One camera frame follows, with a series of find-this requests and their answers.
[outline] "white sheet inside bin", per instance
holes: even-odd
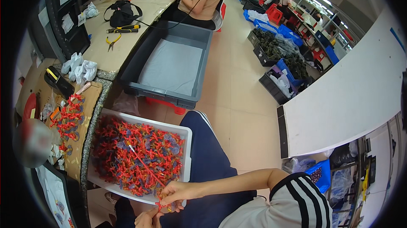
[[[161,39],[141,71],[138,83],[192,96],[202,49]]]

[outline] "gray plastic bin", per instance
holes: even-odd
[[[176,22],[164,20],[155,22],[153,25],[154,27],[150,27],[144,33],[143,37],[129,54],[119,71],[118,80],[126,94],[138,97],[151,97],[173,103],[177,107],[194,109],[195,104],[201,98],[206,62],[208,60],[209,47],[212,40],[212,31],[183,23],[173,27],[176,24]],[[147,59],[150,57],[150,54],[153,52],[160,39],[202,49],[201,61],[199,62],[192,96],[137,83]]]

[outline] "black cable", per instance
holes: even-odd
[[[155,27],[155,28],[164,29],[164,30],[171,29],[171,28],[174,28],[174,27],[178,26],[180,23],[182,23],[182,22],[189,16],[189,14],[192,12],[192,10],[195,8],[195,6],[196,6],[200,1],[201,1],[201,0],[198,0],[198,1],[197,1],[197,3],[194,5],[194,7],[192,7],[192,9],[191,9],[191,10],[188,12],[188,14],[185,16],[185,18],[183,18],[180,22],[176,23],[175,26],[172,26],[172,27],[169,27],[169,28],[161,28],[161,27],[151,26],[151,25],[149,25],[149,24],[144,23],[144,22],[141,21],[141,20],[135,20],[135,21],[138,21],[138,22],[140,22],[140,23],[143,23],[144,25],[149,26],[149,27]]]

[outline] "white shirt with black stripes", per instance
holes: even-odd
[[[331,228],[332,209],[311,177],[290,174],[270,192],[270,204],[262,197],[235,210],[219,228]]]

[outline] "white plastic bin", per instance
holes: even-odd
[[[191,142],[192,142],[192,131],[188,127],[183,127],[179,125],[172,125],[172,124],[166,124],[166,123],[161,123],[158,121],[150,120],[150,119],[143,119],[140,117],[128,115],[125,113],[120,113],[116,112],[113,110],[109,109],[103,109],[102,113],[100,116],[105,116],[105,115],[113,115],[117,117],[118,119],[123,120],[124,122],[131,123],[131,124],[136,124],[136,123],[144,123],[144,124],[149,124],[154,126],[156,129],[168,131],[174,134],[180,135],[181,139],[185,140],[184,143],[184,153],[182,156],[182,167],[181,167],[181,175],[179,181],[182,182],[188,182],[189,177],[191,175]],[[119,185],[112,184],[109,182],[104,181],[103,179],[99,178],[99,173],[95,171],[95,168],[92,165],[92,162],[89,162],[89,168],[88,168],[88,180],[110,192],[113,192],[115,194],[124,196],[126,198],[135,200],[135,201],[140,201],[144,203],[148,203],[151,205],[155,205],[156,202],[158,202],[158,198],[154,197],[153,194],[150,195],[143,195],[143,197],[138,197],[137,195],[133,195],[129,190],[121,190]]]

